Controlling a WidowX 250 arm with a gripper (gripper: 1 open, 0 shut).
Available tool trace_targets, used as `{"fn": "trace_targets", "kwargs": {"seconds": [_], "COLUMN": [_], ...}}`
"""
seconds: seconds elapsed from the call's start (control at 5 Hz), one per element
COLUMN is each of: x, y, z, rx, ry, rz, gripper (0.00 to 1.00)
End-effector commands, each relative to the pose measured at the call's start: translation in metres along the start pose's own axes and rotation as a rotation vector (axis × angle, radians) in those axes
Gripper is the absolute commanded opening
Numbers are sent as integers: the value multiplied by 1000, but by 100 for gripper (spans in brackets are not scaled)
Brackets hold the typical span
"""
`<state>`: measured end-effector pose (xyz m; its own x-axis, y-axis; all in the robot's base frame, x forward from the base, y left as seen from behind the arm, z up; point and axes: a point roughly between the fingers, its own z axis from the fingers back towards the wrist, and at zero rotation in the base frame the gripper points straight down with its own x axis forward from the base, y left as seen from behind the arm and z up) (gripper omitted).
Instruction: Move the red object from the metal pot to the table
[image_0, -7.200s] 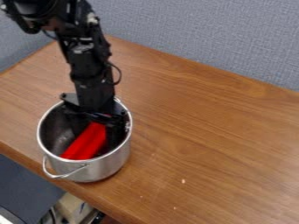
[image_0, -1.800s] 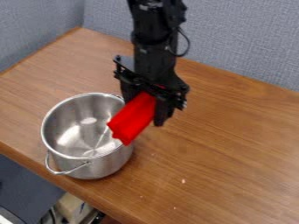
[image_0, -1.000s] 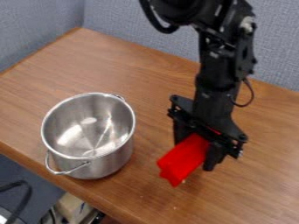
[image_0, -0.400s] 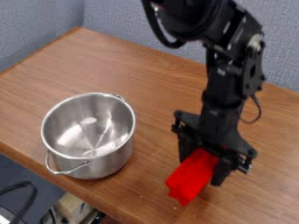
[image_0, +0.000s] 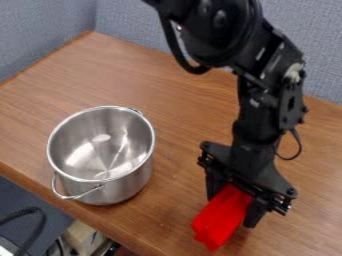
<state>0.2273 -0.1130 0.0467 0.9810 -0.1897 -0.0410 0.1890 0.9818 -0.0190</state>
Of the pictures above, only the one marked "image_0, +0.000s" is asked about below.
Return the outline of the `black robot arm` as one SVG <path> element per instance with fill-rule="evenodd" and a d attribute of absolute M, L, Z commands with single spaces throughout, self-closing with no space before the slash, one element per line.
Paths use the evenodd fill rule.
<path fill-rule="evenodd" d="M 263 16 L 259 0 L 142 0 L 159 16 L 172 55 L 196 75 L 228 67 L 238 77 L 239 114 L 230 146 L 204 141 L 199 165 L 207 197 L 234 185 L 252 197 L 243 226 L 284 215 L 298 197 L 275 167 L 282 136 L 296 133 L 303 102 L 303 53 Z"/>

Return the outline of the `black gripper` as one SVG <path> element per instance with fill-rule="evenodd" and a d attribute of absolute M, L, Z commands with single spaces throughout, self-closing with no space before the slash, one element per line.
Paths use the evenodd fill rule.
<path fill-rule="evenodd" d="M 298 191 L 275 167 L 280 136 L 264 141 L 251 141 L 234 136 L 232 144 L 203 141 L 198 164 L 206 173 L 207 200 L 211 200 L 227 184 L 235 185 L 252 196 L 243 226 L 255 228 L 268 211 L 286 215 Z"/>

